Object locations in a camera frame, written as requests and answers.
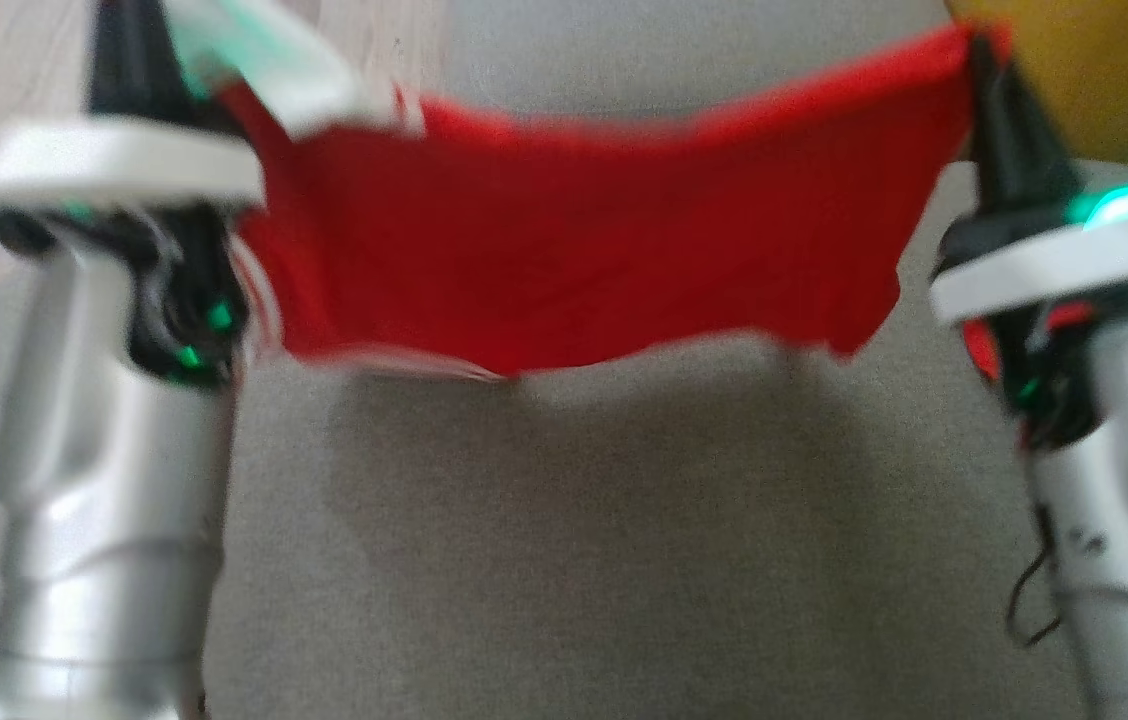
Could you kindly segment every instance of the wire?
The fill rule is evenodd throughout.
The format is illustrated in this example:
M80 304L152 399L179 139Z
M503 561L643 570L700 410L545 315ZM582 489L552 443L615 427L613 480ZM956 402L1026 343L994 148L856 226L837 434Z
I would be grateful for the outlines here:
M1022 591L1026 589L1026 583L1030 582L1032 577L1036 577L1036 573L1039 573L1040 568L1043 568L1045 562L1048 562L1052 555L1054 548L1048 546L1040 547L1039 555L1036 556L1034 561L1031 561L1031 564L1026 567L1025 571L1022 571L1021 577L1013 583L1013 592L1008 596L1008 611L1004 612L1004 627L1008 631L1008 636L1013 639L1013 642L1017 643L1017 647L1036 647L1045 638L1052 634L1054 630L1061 627L1061 616L1054 616L1054 620L1048 625L1036 630L1034 633L1022 629L1017 623L1017 606L1022 602Z

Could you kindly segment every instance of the gray fabric surface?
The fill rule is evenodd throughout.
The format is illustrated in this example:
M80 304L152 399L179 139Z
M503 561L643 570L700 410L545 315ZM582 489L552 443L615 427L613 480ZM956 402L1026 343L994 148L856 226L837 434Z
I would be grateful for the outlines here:
M948 173L847 366L734 339L503 386L259 369L215 715L1081 717L1061 639L1002 634L1024 480L926 306L971 193Z
M951 21L942 0L453 0L446 89L519 113L667 114Z

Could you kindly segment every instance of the wooden floor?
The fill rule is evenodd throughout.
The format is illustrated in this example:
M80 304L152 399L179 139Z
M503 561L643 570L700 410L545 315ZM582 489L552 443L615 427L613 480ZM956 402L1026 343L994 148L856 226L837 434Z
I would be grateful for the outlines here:
M439 85L446 0L282 1L369 77ZM78 113L90 8L85 0L0 0L0 122ZM14 263L0 247L0 276Z

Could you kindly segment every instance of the red garment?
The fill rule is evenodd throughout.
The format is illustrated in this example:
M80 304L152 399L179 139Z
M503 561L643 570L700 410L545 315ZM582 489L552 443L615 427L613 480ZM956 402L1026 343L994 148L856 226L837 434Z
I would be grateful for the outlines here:
M759 328L851 355L971 124L951 27L687 122L423 100L423 137L294 143L226 96L266 169L241 225L303 360L404 346L500 375Z

